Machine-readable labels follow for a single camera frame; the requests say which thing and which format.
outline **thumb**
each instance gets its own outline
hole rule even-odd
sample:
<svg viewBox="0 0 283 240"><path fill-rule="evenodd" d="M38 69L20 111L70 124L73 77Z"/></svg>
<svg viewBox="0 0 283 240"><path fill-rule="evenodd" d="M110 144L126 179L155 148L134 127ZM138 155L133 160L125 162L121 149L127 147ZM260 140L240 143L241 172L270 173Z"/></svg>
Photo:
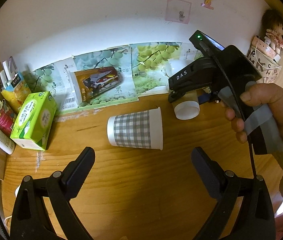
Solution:
<svg viewBox="0 0 283 240"><path fill-rule="evenodd" d="M255 84L248 91L242 93L240 99L248 106L258 106L260 104L278 105L283 99L283 88L273 83Z"/></svg>

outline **white wall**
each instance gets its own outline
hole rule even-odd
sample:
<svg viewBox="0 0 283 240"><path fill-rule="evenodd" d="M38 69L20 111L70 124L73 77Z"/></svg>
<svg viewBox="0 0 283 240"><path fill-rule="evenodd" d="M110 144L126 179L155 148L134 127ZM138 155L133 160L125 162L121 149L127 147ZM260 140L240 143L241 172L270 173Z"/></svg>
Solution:
<svg viewBox="0 0 283 240"><path fill-rule="evenodd" d="M0 60L22 69L107 47L182 41L197 30L243 53L268 5L264 0L213 0L214 10L192 2L188 25L165 21L167 0L8 0L0 9Z"/></svg>

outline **hand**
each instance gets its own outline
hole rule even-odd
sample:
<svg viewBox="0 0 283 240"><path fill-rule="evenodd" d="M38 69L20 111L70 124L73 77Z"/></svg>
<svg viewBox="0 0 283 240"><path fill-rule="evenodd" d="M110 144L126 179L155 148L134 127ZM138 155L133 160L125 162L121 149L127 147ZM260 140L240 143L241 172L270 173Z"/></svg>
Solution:
<svg viewBox="0 0 283 240"><path fill-rule="evenodd" d="M283 88L275 84L255 84L247 92L242 93L240 99L248 106L268 104L277 123L280 137L283 139ZM245 143L247 135L243 131L243 119L235 117L235 111L229 107L225 110L225 116L228 121L231 121L237 140Z"/></svg>

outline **stuffed doll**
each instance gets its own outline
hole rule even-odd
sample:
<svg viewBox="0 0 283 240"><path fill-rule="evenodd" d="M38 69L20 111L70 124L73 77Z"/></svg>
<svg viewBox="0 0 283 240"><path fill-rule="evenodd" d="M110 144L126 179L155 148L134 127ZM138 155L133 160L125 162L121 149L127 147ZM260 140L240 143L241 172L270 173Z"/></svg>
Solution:
<svg viewBox="0 0 283 240"><path fill-rule="evenodd" d="M277 55L283 49L283 18L276 10L267 10L262 18L263 35L265 43L269 45Z"/></svg>

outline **wooden desk surface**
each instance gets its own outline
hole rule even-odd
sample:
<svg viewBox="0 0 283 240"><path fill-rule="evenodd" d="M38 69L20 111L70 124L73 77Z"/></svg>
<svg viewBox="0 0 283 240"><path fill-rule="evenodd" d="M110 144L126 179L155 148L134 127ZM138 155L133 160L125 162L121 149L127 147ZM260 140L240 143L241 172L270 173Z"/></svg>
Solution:
<svg viewBox="0 0 283 240"><path fill-rule="evenodd" d="M163 118L163 151L109 144L106 127L110 116L158 106ZM96 162L78 197L70 203L96 240L119 240L123 236L129 240L192 239L216 203L192 166L190 153L194 147L201 146L224 170L252 178L248 145L236 141L220 104L206 103L200 107L199 116L181 121L175 118L167 95L155 95L76 113L63 117L63 121L53 123L49 148L41 156L37 151L16 147L8 157L2 185L5 216L12 213L14 192L24 176L38 179L62 171L86 146L95 150ZM255 156L255 161L276 209L281 202L282 171L271 155ZM56 232L64 237L49 200L45 203ZM239 206L240 201L224 235L230 233Z"/></svg>

